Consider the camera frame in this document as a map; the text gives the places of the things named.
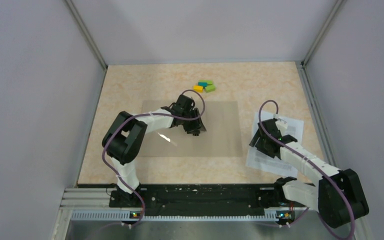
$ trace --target blue block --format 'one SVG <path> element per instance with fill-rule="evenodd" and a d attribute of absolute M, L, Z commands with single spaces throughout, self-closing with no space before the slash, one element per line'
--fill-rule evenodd
<path fill-rule="evenodd" d="M 202 86 L 202 87 L 206 87 L 206 86 L 208 86 L 208 83 L 206 83 L 206 82 L 198 82 L 198 86 Z"/>

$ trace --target wall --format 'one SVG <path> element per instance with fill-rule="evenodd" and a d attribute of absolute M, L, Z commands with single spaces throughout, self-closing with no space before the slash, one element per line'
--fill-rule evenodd
<path fill-rule="evenodd" d="M 49 239 L 103 70 L 62 0 L 0 0 L 0 239 Z"/>
<path fill-rule="evenodd" d="M 384 1 L 349 0 L 308 66 L 336 160 L 360 176 L 384 237 Z"/>
<path fill-rule="evenodd" d="M 74 0 L 106 63 L 300 61 L 334 0 Z"/>

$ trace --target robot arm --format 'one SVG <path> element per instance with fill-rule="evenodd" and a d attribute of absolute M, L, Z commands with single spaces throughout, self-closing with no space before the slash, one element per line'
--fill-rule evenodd
<path fill-rule="evenodd" d="M 158 110 L 150 112 L 147 116 L 139 116 L 129 121 L 114 137 L 106 151 L 111 158 L 113 166 L 118 171 L 119 176 L 132 189 L 136 189 L 139 186 L 139 180 L 136 176 L 134 159 L 141 149 L 145 134 L 181 125 L 187 134 L 199 136 L 202 131 L 206 131 L 201 118 L 192 121 L 175 118 L 176 116 L 191 119 L 199 115 L 200 112 L 198 108 L 195 107 L 195 101 L 181 94 L 177 101 L 173 102 L 170 106 L 163 106 Z M 132 117 L 132 115 L 125 111 L 118 114 L 102 140 L 103 147 L 107 144 L 117 128 L 130 117 Z M 128 189 L 120 180 L 118 180 L 117 185 L 122 191 L 127 193 L 126 196 L 132 193 L 132 190 Z"/>
<path fill-rule="evenodd" d="M 369 207 L 357 173 L 351 169 L 341 170 L 329 165 L 314 154 L 305 150 L 291 135 L 285 135 L 288 124 L 275 114 L 272 119 L 261 122 L 268 133 L 286 146 L 305 156 L 329 176 L 342 190 L 351 205 L 355 218 L 369 213 Z M 294 201 L 320 213 L 323 220 L 332 228 L 350 222 L 350 216 L 344 201 L 338 192 L 310 163 L 286 147 L 276 143 L 265 134 L 261 126 L 252 139 L 250 146 L 274 158 L 278 157 L 294 166 L 312 184 L 298 181 L 296 178 L 280 178 L 276 181 L 279 202 Z"/>

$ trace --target beige table surface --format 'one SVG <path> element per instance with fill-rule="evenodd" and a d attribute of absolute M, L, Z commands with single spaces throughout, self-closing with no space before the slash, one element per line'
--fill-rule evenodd
<path fill-rule="evenodd" d="M 323 157 L 294 62 L 111 65 L 78 183 L 117 182 L 115 174 L 102 162 L 101 141 L 119 112 L 140 113 L 144 100 L 175 102 L 183 90 L 191 89 L 200 79 L 211 79 L 216 85 L 216 91 L 202 94 L 206 101 L 237 101 L 243 156 L 137 157 L 136 172 L 141 183 L 273 183 L 280 176 L 246 167 L 254 113 L 268 99 L 278 102 L 280 115 L 304 121 L 302 145 Z M 273 112 L 275 108 L 268 104 L 264 110 Z M 300 173 L 298 179 L 307 181 Z"/>

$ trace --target green block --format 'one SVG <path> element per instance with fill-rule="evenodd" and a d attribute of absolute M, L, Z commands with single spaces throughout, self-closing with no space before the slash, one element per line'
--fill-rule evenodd
<path fill-rule="evenodd" d="M 199 82 L 198 82 L 198 84 L 199 83 L 206 83 L 206 84 L 208 84 L 208 85 L 213 85 L 214 83 L 213 83 L 213 80 L 199 80 Z"/>
<path fill-rule="evenodd" d="M 215 90 L 216 90 L 216 86 L 214 86 L 214 85 L 208 85 L 208 86 L 205 87 L 205 92 L 206 93 L 213 92 Z"/>

